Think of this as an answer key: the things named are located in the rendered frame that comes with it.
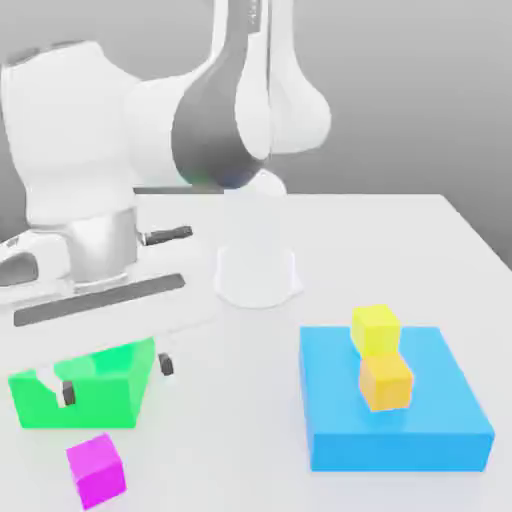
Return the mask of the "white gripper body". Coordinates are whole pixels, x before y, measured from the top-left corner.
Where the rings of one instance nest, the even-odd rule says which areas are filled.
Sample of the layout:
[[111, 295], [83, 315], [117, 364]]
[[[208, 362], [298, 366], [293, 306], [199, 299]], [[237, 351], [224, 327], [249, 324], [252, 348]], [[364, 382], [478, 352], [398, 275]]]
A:
[[207, 284], [169, 274], [0, 312], [0, 360], [60, 360], [211, 321]]

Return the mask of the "small magenta cube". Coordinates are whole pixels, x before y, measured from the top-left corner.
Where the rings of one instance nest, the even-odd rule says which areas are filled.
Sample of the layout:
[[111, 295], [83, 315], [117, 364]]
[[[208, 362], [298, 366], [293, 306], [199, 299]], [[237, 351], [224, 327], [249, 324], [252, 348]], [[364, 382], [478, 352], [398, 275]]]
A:
[[66, 457], [84, 510], [126, 491], [123, 462], [107, 433], [67, 448]]

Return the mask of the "small yellow cube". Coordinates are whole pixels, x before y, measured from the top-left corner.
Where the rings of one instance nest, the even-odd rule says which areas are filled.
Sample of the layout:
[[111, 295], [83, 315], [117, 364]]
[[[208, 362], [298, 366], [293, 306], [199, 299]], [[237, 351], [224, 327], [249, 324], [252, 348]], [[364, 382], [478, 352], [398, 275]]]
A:
[[358, 306], [352, 311], [350, 335], [362, 358], [398, 351], [401, 324], [385, 304]]

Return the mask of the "small orange cube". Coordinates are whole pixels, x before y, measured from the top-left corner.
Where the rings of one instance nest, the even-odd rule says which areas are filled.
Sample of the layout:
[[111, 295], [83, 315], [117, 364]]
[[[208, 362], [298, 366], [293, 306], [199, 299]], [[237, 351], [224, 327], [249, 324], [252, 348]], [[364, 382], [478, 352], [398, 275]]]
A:
[[371, 412], [408, 408], [413, 384], [414, 375], [398, 351], [360, 362], [359, 389]]

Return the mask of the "large green box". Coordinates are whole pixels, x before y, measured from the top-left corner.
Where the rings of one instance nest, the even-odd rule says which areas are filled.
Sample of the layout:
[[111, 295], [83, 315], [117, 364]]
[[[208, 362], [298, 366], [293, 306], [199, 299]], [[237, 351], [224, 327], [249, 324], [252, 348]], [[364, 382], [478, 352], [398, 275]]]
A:
[[153, 338], [62, 360], [76, 403], [59, 409], [29, 369], [8, 377], [24, 428], [133, 428], [155, 359]]

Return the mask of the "large blue box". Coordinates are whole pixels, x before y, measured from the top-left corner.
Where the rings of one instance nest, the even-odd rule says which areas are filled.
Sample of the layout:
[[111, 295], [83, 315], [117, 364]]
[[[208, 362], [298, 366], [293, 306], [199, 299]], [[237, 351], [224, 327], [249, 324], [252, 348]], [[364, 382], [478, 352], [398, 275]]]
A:
[[405, 327], [414, 374], [408, 408], [373, 412], [359, 390], [360, 357], [346, 326], [300, 330], [299, 368], [314, 471], [482, 471], [494, 429], [437, 327]]

